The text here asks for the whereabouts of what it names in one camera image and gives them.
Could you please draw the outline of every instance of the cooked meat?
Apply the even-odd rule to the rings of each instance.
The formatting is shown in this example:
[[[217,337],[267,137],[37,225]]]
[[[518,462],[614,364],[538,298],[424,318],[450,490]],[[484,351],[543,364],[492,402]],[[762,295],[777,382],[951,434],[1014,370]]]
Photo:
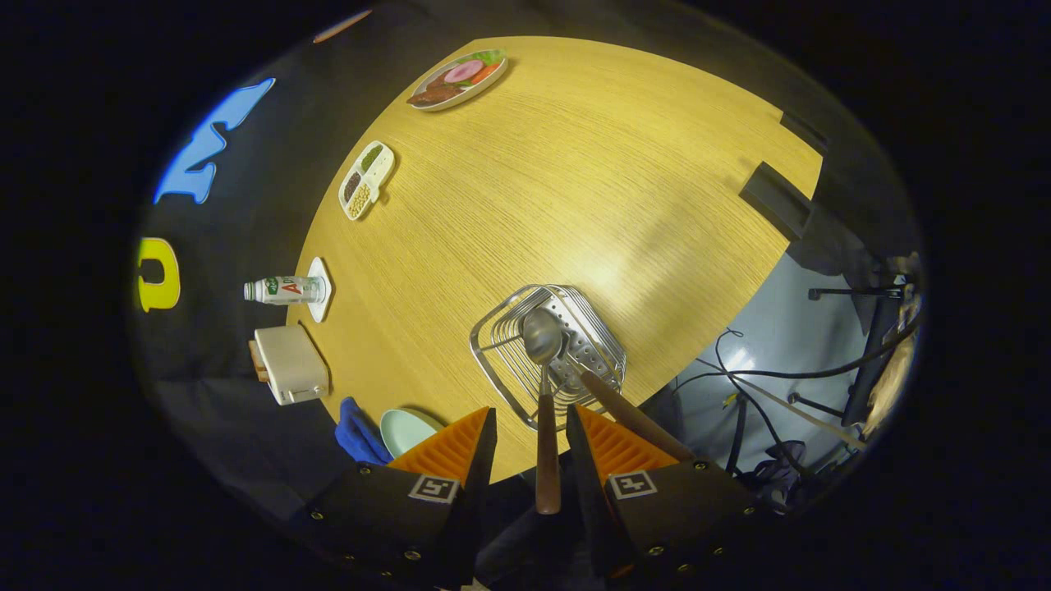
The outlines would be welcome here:
[[[437,88],[424,90],[418,95],[413,95],[412,97],[409,97],[409,100],[406,102],[411,105],[429,106],[442,101],[448,101],[462,91],[463,90],[461,88],[457,88],[456,86],[438,86]]]
[[[446,83],[446,75],[449,74],[450,72],[452,72],[452,68],[447,69],[446,72],[441,73],[441,76],[438,76],[434,80],[431,80],[431,82],[427,85],[427,89],[428,90],[433,90],[433,89],[437,88],[438,86],[441,86],[442,84],[445,84]]]

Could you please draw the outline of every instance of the yellow table surface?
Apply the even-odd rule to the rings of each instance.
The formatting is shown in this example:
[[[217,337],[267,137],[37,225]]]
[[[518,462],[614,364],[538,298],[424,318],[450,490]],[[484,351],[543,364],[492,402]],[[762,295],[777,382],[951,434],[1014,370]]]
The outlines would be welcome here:
[[[487,48],[511,61],[488,90],[437,113],[405,103],[428,74]],[[624,396],[643,402],[715,340],[787,246],[738,197],[759,163],[812,197],[821,156],[780,118],[725,80],[605,43],[479,39],[441,58],[353,146],[347,138],[300,256],[297,274],[320,256],[335,289],[321,324],[306,306],[288,313],[329,365],[326,408],[338,420],[352,395],[377,422],[413,406],[448,424],[492,406],[493,481],[534,466],[536,432],[468,345],[482,315],[533,283],[584,293],[627,351]],[[336,192],[373,140],[397,164],[351,222]]]

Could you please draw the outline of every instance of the gray floor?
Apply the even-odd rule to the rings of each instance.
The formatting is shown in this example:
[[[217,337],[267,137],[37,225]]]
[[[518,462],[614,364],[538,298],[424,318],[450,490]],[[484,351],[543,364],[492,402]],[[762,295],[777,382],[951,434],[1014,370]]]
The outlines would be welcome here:
[[[850,362],[862,355],[866,337],[849,297],[830,295],[820,301],[807,299],[811,287],[846,288],[842,276],[826,277],[806,270],[784,256],[766,282],[738,314],[730,328],[744,333],[743,338],[727,334],[719,352],[727,369],[766,369],[774,371],[813,371]],[[699,356],[717,364],[715,343]],[[682,373],[681,383],[712,368],[694,362]],[[820,380],[781,380],[747,376],[747,380],[770,393],[787,399],[798,391],[804,398],[832,408],[843,408],[847,387],[853,383],[857,370]],[[725,466],[737,423],[737,410],[731,403],[725,409],[723,401],[734,392],[734,386],[722,376],[701,378],[679,390],[682,402],[684,432],[691,434],[684,443],[696,453],[714,458]],[[770,423],[782,441],[801,440],[806,443],[803,464],[819,467],[829,455],[844,451],[843,443],[826,431],[807,423],[788,410],[753,393],[763,406]],[[836,416],[808,407],[799,407],[816,419],[839,426]],[[751,470],[756,464],[768,460],[765,450],[774,445],[762,416],[750,404],[738,468]]]

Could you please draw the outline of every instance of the beans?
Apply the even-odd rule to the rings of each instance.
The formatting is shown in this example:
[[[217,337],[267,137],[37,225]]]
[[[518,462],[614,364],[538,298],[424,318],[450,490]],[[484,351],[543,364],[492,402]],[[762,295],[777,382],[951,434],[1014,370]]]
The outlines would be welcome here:
[[[354,189],[357,188],[357,183],[360,181],[362,177],[357,172],[350,176],[350,179],[347,181],[347,188],[343,191],[344,199],[350,199],[350,196],[354,193]]]
[[[357,192],[350,200],[350,215],[352,217],[356,218],[362,212],[362,209],[365,209],[365,205],[369,202],[370,193],[371,189],[369,189],[369,185],[357,187]]]
[[[378,157],[379,152],[383,150],[383,146],[376,146],[370,149],[369,154],[365,155],[365,160],[362,161],[362,170],[368,171],[369,166],[372,166],[372,163],[375,162],[376,157]]]

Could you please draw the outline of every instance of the lettuce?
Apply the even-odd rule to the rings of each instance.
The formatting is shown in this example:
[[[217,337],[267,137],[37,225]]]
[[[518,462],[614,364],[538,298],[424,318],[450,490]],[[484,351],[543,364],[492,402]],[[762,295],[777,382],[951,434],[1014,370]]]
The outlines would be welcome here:
[[[466,63],[471,60],[481,60],[487,66],[489,66],[494,63],[500,63],[507,57],[508,53],[503,49],[490,49],[488,52],[475,52],[466,58],[456,60],[456,63]]]

